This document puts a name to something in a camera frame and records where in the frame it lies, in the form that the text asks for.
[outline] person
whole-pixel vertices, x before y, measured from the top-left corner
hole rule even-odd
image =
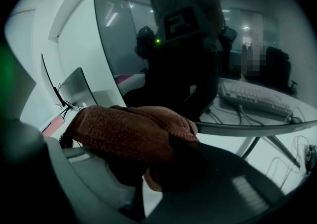
[[[180,9],[198,6],[209,23],[209,43],[216,43],[224,26],[221,0],[151,0],[158,26],[164,18]],[[177,45],[162,45],[149,57],[150,69],[141,89],[131,90],[123,98],[128,107],[164,106],[186,118],[197,121],[201,112],[213,101],[218,90],[218,62],[205,52],[204,39],[178,39]]]

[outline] white keyboard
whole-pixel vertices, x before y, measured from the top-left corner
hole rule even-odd
[[[288,104],[277,95],[262,89],[249,88],[234,81],[221,81],[219,84],[221,97],[232,104],[241,105],[245,109],[257,109],[287,117],[291,112]]]

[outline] brown towel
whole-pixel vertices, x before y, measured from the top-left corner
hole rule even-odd
[[[198,141],[196,134],[192,121],[167,108],[91,106],[79,111],[61,136],[60,144],[62,148],[72,147],[74,139],[115,157],[117,163],[128,164],[129,170],[131,165],[140,165],[143,169],[138,175],[149,168],[146,181],[151,189],[160,191],[162,176],[166,176],[162,169],[175,163],[171,138],[187,144]]]

